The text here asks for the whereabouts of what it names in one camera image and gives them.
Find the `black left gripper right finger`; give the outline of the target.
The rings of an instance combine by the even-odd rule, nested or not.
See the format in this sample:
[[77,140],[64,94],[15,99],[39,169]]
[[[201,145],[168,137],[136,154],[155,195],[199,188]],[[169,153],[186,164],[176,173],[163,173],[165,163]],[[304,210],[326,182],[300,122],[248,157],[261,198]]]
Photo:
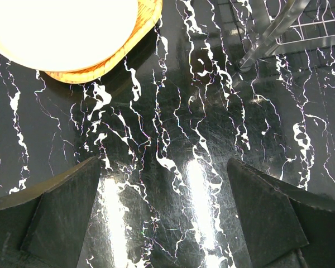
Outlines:
[[234,158],[227,174],[252,267],[335,267],[335,200]]

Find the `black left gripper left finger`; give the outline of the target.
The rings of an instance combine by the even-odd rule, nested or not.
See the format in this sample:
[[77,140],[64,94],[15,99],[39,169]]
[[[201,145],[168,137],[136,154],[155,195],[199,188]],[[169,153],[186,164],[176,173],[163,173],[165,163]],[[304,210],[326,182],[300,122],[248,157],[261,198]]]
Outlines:
[[76,267],[94,204],[100,161],[0,198],[0,267]]

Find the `yellow-orange round plate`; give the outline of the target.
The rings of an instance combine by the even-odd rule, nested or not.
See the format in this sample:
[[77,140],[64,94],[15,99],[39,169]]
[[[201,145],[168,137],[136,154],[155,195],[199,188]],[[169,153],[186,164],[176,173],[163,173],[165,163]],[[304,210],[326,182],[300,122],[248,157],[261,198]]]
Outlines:
[[137,1],[0,1],[0,54],[36,70],[84,69],[125,44],[137,14]]

